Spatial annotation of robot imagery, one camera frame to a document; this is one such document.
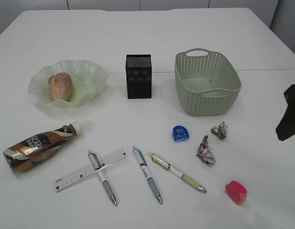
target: green wavy bowl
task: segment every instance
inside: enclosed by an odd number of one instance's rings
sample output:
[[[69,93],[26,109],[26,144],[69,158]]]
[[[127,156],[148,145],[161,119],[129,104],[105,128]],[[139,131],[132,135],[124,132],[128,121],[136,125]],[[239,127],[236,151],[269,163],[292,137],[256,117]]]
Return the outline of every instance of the green wavy bowl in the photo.
[[[72,78],[73,89],[67,101],[53,99],[48,85],[48,79],[57,73],[67,73]],[[101,92],[108,74],[96,63],[90,61],[61,61],[42,68],[32,78],[28,88],[29,94],[39,97],[45,104],[56,107],[79,107],[93,100]]]

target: green basket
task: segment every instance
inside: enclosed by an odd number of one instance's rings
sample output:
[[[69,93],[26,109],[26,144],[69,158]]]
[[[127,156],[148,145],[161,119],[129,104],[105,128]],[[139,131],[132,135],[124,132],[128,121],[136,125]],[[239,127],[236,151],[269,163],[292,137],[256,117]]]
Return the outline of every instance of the green basket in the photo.
[[[188,56],[193,51],[207,55]],[[191,115],[226,113],[241,89],[238,75],[225,56],[205,49],[176,55],[175,80],[180,102]]]

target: pen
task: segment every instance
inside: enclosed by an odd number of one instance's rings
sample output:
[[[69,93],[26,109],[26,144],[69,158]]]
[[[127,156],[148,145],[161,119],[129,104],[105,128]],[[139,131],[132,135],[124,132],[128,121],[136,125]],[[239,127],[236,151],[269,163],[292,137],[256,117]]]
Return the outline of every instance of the pen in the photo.
[[[90,161],[91,161],[94,169],[95,170],[98,170],[99,168],[101,168],[102,166],[101,166],[100,161],[97,158],[96,154],[92,153],[90,150],[88,152],[89,152],[88,153],[88,157],[89,157],[89,159],[90,159]],[[113,193],[113,191],[112,191],[112,189],[111,189],[111,187],[110,187],[110,185],[108,183],[108,180],[105,178],[103,171],[98,172],[98,176],[99,176],[99,178],[101,180],[101,183],[103,184],[103,187],[104,187],[104,189],[105,189],[105,191],[106,191],[106,193],[107,193],[110,201],[115,206],[117,206],[118,203],[117,203],[115,194]]]
[[[197,181],[186,175],[184,172],[182,172],[180,169],[177,167],[167,163],[164,159],[161,157],[157,156],[156,154],[152,152],[148,152],[148,156],[152,158],[152,161],[158,165],[160,165],[162,168],[165,170],[170,171],[173,173],[175,176],[179,177],[181,180],[183,180],[186,184],[192,186],[198,191],[201,191],[202,193],[206,193],[206,190],[204,187],[202,187]]]
[[[162,204],[162,197],[160,195],[160,192],[153,180],[153,178],[149,175],[148,173],[148,170],[147,170],[147,164],[144,160],[144,157],[141,153],[141,151],[136,147],[136,146],[133,146],[132,147],[132,151],[137,159],[137,161],[139,162],[140,166],[141,166],[141,170],[144,174],[144,176],[146,177],[147,179],[147,182],[149,184],[149,187],[151,188],[152,192],[153,192],[153,195],[156,197],[157,201]]]

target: clear plastic ruler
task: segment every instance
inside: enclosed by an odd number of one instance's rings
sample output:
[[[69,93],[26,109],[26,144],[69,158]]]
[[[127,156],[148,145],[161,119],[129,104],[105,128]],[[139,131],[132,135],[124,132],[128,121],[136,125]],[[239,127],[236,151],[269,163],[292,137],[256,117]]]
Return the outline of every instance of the clear plastic ruler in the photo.
[[[126,156],[127,155],[126,155],[125,149],[121,148],[101,158],[100,163],[102,164],[102,167],[98,170],[95,170],[92,163],[90,163],[80,169],[77,169],[69,173],[68,175],[65,175],[57,180],[54,180],[53,185],[55,188],[55,192],[60,192],[68,188],[69,186],[81,180],[84,180],[85,178],[91,176],[92,174],[98,173],[102,171],[103,169],[109,166],[112,166],[113,164],[125,158]]]

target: black mesh container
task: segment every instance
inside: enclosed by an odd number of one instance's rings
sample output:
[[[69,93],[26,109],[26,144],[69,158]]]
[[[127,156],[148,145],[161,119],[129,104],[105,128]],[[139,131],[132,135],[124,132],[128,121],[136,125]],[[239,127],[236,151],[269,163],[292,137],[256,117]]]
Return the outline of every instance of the black mesh container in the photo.
[[[125,69],[128,99],[150,99],[152,97],[151,55],[126,55]]]

